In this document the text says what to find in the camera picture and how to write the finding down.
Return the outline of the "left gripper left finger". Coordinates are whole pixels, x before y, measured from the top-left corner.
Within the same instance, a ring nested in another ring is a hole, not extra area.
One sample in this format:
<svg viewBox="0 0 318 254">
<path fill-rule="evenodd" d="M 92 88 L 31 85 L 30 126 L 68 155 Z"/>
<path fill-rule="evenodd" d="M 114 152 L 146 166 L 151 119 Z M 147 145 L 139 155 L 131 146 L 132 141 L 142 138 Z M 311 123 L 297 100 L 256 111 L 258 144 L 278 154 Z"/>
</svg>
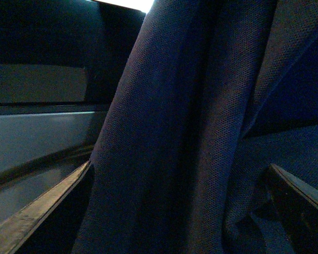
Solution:
<svg viewBox="0 0 318 254">
<path fill-rule="evenodd" d="M 0 253 L 16 253 L 69 195 L 74 194 L 92 170 L 90 162 L 75 169 L 60 183 L 43 193 L 0 224 Z"/>
</svg>

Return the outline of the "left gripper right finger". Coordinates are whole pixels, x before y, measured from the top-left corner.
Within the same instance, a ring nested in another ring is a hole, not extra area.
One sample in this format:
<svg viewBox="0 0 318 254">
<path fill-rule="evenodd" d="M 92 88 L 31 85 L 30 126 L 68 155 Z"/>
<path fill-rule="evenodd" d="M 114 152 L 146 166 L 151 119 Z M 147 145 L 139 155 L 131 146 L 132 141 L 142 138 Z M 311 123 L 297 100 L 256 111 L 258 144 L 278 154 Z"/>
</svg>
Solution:
<svg viewBox="0 0 318 254">
<path fill-rule="evenodd" d="M 318 253 L 318 190 L 275 164 L 266 184 L 294 251 Z"/>
</svg>

